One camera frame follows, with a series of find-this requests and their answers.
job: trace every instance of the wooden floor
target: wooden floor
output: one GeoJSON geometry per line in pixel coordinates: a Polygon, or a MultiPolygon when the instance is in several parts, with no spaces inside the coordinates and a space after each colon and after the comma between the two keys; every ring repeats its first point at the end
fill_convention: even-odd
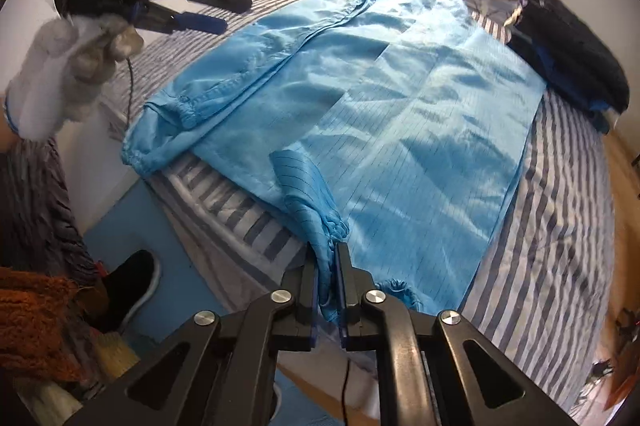
{"type": "MultiPolygon", "coordinates": [[[[630,165],[634,156],[615,133],[604,137],[604,144],[616,215],[616,262],[609,308],[596,351],[596,356],[601,359],[610,358],[616,352],[615,320],[622,308],[640,308],[640,177],[630,165]]],[[[335,398],[320,392],[294,374],[286,372],[286,375],[332,416],[342,418],[340,403],[335,398]]],[[[593,394],[587,417],[582,421],[583,426],[602,426],[610,415],[610,411],[603,410],[608,396],[608,384],[604,384],[593,394]]],[[[378,423],[354,409],[348,410],[348,415],[350,426],[373,426],[378,423]]]]}

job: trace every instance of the shoe sole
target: shoe sole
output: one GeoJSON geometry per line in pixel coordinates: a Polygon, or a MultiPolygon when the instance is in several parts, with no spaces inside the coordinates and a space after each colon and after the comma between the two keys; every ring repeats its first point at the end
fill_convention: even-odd
{"type": "Polygon", "coordinates": [[[158,260],[158,257],[151,251],[149,252],[151,253],[151,256],[154,259],[154,272],[151,276],[151,283],[149,284],[149,287],[146,289],[146,292],[142,295],[142,297],[133,304],[133,306],[129,309],[129,312],[127,312],[126,316],[124,316],[122,323],[118,327],[118,333],[120,334],[124,332],[124,329],[127,328],[127,325],[129,324],[133,316],[138,312],[138,310],[140,310],[140,307],[142,307],[142,305],[144,305],[147,301],[149,301],[151,296],[154,295],[154,293],[156,292],[156,289],[158,288],[162,269],[161,269],[160,261],[158,260]]]}

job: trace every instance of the elastic cuff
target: elastic cuff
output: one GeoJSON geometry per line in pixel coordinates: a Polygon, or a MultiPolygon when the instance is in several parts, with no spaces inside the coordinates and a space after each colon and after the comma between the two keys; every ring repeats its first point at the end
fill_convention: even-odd
{"type": "Polygon", "coordinates": [[[12,133],[16,134],[18,137],[20,136],[20,132],[18,132],[18,127],[11,120],[11,116],[9,115],[9,107],[7,103],[9,101],[9,95],[6,94],[4,96],[4,101],[2,101],[2,113],[4,113],[4,120],[6,120],[6,125],[9,126],[9,129],[12,133]]]}

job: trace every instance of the triangular cutout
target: triangular cutout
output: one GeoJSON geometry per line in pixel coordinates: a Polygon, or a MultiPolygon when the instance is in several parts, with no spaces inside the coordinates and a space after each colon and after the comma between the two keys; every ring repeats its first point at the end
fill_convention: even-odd
{"type": "Polygon", "coordinates": [[[127,396],[134,401],[161,410],[169,397],[175,378],[182,363],[187,358],[189,343],[179,343],[156,366],[140,377],[127,390],[127,396]]]}
{"type": "Polygon", "coordinates": [[[473,340],[463,343],[466,356],[488,408],[498,408],[524,395],[524,390],[473,340]]]}

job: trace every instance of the blue floor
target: blue floor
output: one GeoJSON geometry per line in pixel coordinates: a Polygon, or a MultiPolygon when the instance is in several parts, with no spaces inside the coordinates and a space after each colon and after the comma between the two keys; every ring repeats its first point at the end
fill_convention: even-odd
{"type": "MultiPolygon", "coordinates": [[[[160,342],[193,314],[203,309],[224,314],[209,291],[164,212],[148,187],[138,181],[127,194],[89,230],[84,241],[94,260],[114,270],[138,249],[152,251],[162,266],[154,296],[140,309],[130,327],[160,342]]],[[[282,389],[282,407],[270,426],[337,426],[280,372],[276,381],[282,389]]]]}

